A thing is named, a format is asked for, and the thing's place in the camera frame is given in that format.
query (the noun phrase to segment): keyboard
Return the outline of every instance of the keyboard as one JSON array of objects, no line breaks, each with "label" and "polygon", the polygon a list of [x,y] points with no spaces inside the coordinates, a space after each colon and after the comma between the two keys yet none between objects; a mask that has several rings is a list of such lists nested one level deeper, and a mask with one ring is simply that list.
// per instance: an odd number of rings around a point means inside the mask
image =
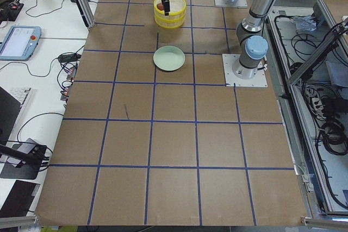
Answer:
[{"label": "keyboard", "polygon": [[21,106],[26,103],[29,99],[32,89],[30,87],[16,87],[9,90],[11,94],[17,101],[21,103]]}]

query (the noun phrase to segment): tablet screen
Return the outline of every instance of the tablet screen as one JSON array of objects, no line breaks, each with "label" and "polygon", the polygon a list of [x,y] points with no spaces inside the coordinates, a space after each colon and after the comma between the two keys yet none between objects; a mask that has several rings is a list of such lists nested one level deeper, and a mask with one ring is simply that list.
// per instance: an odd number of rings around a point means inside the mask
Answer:
[{"label": "tablet screen", "polygon": [[0,52],[3,57],[21,57],[28,45],[34,28],[14,28],[8,37],[4,48]]}]

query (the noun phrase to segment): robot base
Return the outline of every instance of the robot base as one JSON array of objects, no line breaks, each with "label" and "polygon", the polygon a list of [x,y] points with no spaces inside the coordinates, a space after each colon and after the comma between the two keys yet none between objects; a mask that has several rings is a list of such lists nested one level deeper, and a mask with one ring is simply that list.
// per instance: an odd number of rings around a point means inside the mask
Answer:
[{"label": "robot base", "polygon": [[237,77],[232,71],[232,66],[239,59],[239,54],[223,54],[223,69],[225,71],[226,86],[230,87],[267,87],[267,80],[264,70],[257,71],[251,79],[245,80]]},{"label": "robot base", "polygon": [[222,8],[247,8],[248,3],[246,0],[237,0],[235,2],[226,2],[224,0],[215,0],[216,7]]}]

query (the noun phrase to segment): yellow mesh basket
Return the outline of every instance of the yellow mesh basket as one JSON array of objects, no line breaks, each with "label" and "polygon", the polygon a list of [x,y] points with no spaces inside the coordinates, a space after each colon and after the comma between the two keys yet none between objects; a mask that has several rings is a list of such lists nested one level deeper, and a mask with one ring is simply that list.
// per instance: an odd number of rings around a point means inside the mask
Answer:
[{"label": "yellow mesh basket", "polygon": [[154,20],[157,25],[167,29],[174,29],[181,27],[185,22],[186,1],[185,0],[169,0],[170,12],[169,16],[164,15],[164,11],[159,10],[157,4],[161,0],[153,1]]}]

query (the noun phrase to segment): light green bowl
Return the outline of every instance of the light green bowl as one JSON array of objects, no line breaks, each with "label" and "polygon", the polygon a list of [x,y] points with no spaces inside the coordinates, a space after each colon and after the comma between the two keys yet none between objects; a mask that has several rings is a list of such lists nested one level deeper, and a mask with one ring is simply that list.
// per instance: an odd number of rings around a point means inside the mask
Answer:
[{"label": "light green bowl", "polygon": [[153,62],[163,71],[175,71],[185,63],[185,54],[176,46],[163,46],[154,53]]}]

